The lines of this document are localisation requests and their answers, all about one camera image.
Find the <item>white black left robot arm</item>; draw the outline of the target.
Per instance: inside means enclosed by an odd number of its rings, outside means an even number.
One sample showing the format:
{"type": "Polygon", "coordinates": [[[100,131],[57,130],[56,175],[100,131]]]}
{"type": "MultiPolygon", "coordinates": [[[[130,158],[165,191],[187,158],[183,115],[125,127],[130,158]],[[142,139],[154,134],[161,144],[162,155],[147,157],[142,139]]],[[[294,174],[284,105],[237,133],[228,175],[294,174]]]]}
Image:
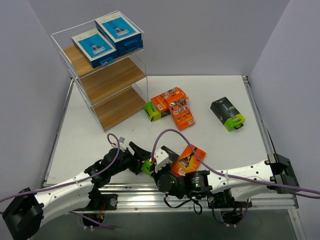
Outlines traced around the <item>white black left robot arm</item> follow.
{"type": "Polygon", "coordinates": [[[95,210],[100,206],[99,189],[108,184],[111,177],[129,169],[135,175],[151,156],[149,151],[133,142],[126,148],[113,147],[100,160],[73,176],[51,187],[31,190],[25,188],[10,197],[11,203],[2,218],[14,240],[27,240],[43,225],[70,211],[95,210]]]}

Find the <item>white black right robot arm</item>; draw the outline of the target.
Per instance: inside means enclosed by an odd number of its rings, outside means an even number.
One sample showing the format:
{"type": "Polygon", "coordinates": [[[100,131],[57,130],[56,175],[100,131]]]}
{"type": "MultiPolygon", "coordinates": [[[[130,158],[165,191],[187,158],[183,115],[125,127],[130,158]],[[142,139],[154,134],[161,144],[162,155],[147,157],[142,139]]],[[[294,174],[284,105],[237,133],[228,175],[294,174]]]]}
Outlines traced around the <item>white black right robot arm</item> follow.
{"type": "Polygon", "coordinates": [[[184,176],[171,171],[169,155],[166,153],[152,161],[149,170],[162,193],[178,199],[202,199],[223,192],[223,203],[230,207],[269,190],[277,194],[294,194],[299,188],[291,161],[277,153],[245,167],[215,172],[199,170],[184,176]]]}

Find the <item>blue Harry's razor box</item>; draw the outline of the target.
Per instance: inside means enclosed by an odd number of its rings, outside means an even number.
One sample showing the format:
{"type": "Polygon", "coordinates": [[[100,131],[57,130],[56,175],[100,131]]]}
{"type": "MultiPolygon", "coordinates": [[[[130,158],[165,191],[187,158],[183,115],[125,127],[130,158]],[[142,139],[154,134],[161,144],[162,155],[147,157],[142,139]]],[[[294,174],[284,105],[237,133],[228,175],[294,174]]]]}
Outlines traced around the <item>blue Harry's razor box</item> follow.
{"type": "Polygon", "coordinates": [[[143,40],[139,40],[139,41],[135,40],[132,43],[126,43],[122,47],[117,49],[118,56],[121,57],[126,54],[130,54],[130,53],[132,53],[138,49],[141,49],[143,47],[144,47],[143,40]]]}
{"type": "Polygon", "coordinates": [[[117,49],[96,28],[71,38],[92,68],[107,66],[119,57],[117,49]]]}

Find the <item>blue white Harry's box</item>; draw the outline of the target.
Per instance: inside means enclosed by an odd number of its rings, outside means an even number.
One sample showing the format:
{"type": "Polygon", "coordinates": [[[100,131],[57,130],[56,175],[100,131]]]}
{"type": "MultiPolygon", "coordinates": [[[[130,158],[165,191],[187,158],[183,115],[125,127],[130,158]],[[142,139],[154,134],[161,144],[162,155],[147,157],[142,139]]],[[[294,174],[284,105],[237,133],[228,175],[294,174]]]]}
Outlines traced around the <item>blue white Harry's box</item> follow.
{"type": "Polygon", "coordinates": [[[101,16],[94,20],[96,28],[116,49],[127,48],[142,41],[138,30],[120,11],[101,16]]]}

